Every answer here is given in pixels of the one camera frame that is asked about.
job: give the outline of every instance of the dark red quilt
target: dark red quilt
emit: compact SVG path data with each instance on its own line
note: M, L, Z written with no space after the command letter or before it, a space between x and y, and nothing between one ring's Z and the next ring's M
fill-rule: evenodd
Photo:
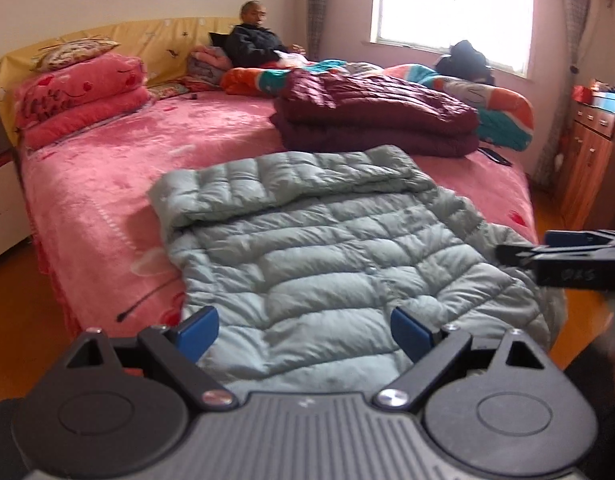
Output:
M356 78L293 70L276 110L290 123L400 128L449 136L469 134L479 126L474 108L385 75Z
M290 123L280 113L270 117L270 121L280 132L285 149L291 152L364 152L393 144L409 155L461 157L478 149L476 132L448 136L399 128L300 124Z

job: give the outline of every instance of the window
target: window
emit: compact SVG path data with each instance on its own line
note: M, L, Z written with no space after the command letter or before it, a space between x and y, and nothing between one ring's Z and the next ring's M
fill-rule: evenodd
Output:
M443 53L469 40L495 67L526 75L534 0L376 0L377 41Z

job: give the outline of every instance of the wooden cabinet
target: wooden cabinet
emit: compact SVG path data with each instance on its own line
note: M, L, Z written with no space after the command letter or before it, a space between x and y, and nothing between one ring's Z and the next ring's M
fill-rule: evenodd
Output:
M615 229L615 94L595 94L595 104L574 108L555 188L570 230Z

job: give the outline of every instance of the black cable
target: black cable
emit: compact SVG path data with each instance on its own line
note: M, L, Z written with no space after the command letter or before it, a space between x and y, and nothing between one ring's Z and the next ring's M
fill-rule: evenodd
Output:
M132 314L132 312L135 311L143 303L143 301L147 300L151 295L155 294L156 292L158 292L159 290L165 288L166 286L170 285L171 283L174 283L176 280L180 280L180 276L176 276L175 278L172 278L171 280L168 280L165 283L161 283L161 285L157 286L154 290L151 290L150 292L145 294L145 296L143 296L140 300L138 300L136 303L134 303L127 310L124 310L123 312L118 314L116 316L116 322L117 323L122 323L124 320L126 320L127 316Z

